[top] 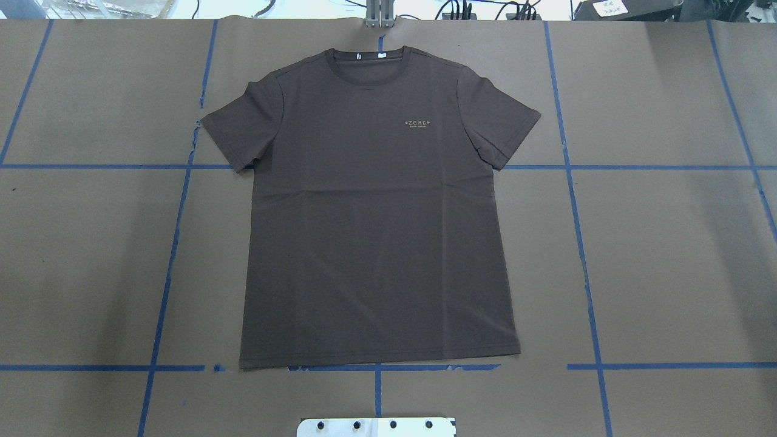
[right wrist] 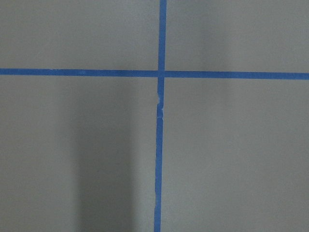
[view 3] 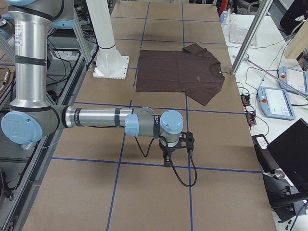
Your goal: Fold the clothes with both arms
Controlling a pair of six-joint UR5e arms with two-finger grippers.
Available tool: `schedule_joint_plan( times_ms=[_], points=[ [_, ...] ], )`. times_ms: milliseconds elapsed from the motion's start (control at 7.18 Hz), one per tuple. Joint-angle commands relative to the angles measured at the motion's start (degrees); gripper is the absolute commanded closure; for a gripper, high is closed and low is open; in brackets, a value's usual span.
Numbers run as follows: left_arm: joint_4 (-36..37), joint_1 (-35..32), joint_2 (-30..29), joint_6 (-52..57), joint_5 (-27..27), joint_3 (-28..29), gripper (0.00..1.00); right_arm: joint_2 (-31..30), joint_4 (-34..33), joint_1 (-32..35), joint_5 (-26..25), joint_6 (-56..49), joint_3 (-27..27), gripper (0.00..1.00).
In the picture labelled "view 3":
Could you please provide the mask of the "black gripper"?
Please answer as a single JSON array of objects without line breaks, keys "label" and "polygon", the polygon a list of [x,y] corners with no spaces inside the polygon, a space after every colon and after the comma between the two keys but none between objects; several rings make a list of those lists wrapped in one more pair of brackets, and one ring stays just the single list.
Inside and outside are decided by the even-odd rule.
[{"label": "black gripper", "polygon": [[164,167],[170,167],[171,163],[170,155],[174,151],[174,148],[166,147],[161,143],[160,149],[163,151]]}]

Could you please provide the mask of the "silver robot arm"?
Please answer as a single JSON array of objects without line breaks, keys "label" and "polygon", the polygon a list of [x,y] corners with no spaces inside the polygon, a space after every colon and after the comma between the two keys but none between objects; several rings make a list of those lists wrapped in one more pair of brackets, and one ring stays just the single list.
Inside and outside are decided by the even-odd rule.
[{"label": "silver robot arm", "polygon": [[16,85],[15,99],[1,128],[9,140],[28,145],[64,128],[124,128],[129,136],[159,139],[164,165],[173,166],[172,153],[188,136],[178,111],[157,115],[149,107],[86,109],[47,101],[48,30],[76,25],[73,1],[10,0],[8,13],[14,20]]}]

